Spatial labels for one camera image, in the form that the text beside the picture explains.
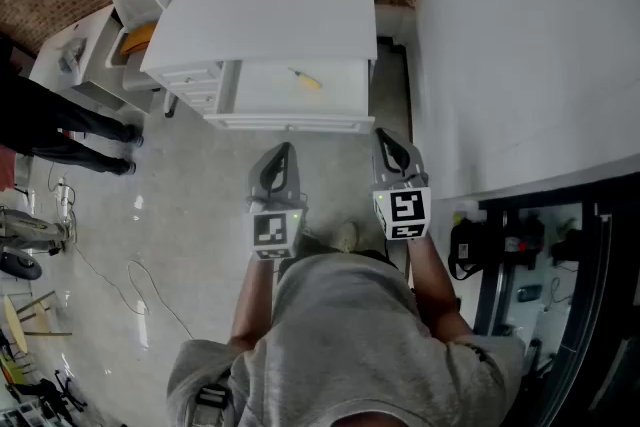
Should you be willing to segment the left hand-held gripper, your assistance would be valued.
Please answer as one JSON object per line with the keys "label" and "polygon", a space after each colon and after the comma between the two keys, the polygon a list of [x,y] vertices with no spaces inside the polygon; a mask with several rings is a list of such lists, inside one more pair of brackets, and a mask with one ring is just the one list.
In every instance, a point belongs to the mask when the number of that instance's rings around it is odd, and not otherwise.
{"label": "left hand-held gripper", "polygon": [[247,243],[261,260],[292,259],[298,252],[306,201],[294,146],[284,142],[267,151],[248,175]]}

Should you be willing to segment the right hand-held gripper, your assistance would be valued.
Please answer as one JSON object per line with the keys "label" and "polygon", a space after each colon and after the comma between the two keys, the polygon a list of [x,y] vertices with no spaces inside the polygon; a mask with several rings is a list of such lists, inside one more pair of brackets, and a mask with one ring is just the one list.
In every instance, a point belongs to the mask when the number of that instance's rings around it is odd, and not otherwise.
{"label": "right hand-held gripper", "polygon": [[373,132],[374,212],[387,240],[426,235],[431,189],[422,156],[408,139],[386,128]]}

